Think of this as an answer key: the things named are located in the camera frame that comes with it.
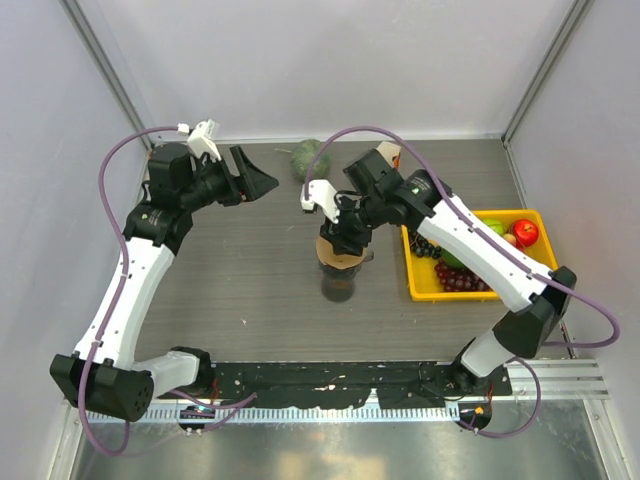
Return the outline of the glass coffee carafe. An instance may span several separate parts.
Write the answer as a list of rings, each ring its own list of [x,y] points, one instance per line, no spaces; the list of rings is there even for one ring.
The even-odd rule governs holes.
[[[334,303],[346,302],[356,290],[355,273],[338,271],[324,272],[320,283],[322,295]]]

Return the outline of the brown paper coffee filter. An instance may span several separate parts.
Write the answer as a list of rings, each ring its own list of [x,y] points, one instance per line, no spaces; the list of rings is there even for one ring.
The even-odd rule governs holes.
[[[329,241],[319,236],[316,239],[316,254],[322,265],[337,270],[347,270],[361,265],[366,257],[366,251],[361,255],[336,254]]]

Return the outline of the yellow plastic fruit tray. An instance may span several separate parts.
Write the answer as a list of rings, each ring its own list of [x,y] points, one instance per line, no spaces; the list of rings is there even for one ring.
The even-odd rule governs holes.
[[[535,224],[539,235],[537,241],[527,246],[523,252],[539,263],[545,264],[552,270],[558,268],[555,254],[542,217],[533,209],[501,209],[501,210],[474,210],[473,213],[482,221],[487,219],[499,220],[505,227],[510,227],[521,219]],[[407,284],[410,297],[416,302],[485,302],[499,301],[499,296],[494,291],[474,292],[448,292],[440,284],[435,271],[436,260],[427,257],[417,257],[411,250],[413,242],[411,235],[405,226],[400,227],[404,260],[407,271]]]

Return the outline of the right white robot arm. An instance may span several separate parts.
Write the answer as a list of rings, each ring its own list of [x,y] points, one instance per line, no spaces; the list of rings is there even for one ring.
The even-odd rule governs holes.
[[[454,386],[465,394],[484,387],[514,357],[531,359],[565,314],[577,277],[552,269],[509,244],[481,221],[448,186],[438,188],[425,171],[403,177],[398,145],[382,142],[343,170],[352,188],[339,191],[325,180],[305,184],[304,211],[322,210],[320,236],[333,255],[359,261],[374,229],[404,226],[435,241],[478,275],[502,300],[506,314],[472,339],[452,365]]]

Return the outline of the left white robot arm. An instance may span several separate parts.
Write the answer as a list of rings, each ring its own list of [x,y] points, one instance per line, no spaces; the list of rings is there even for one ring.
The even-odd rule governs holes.
[[[73,352],[55,355],[50,364],[53,381],[77,409],[136,422],[154,398],[174,389],[194,398],[212,390],[214,371],[204,350],[174,347],[140,363],[134,355],[153,296],[193,226],[194,212],[214,203],[252,202],[279,185],[241,147],[230,152],[236,174],[211,148],[196,154],[170,142],[151,151],[145,196],[126,219],[126,249],[105,298]]]

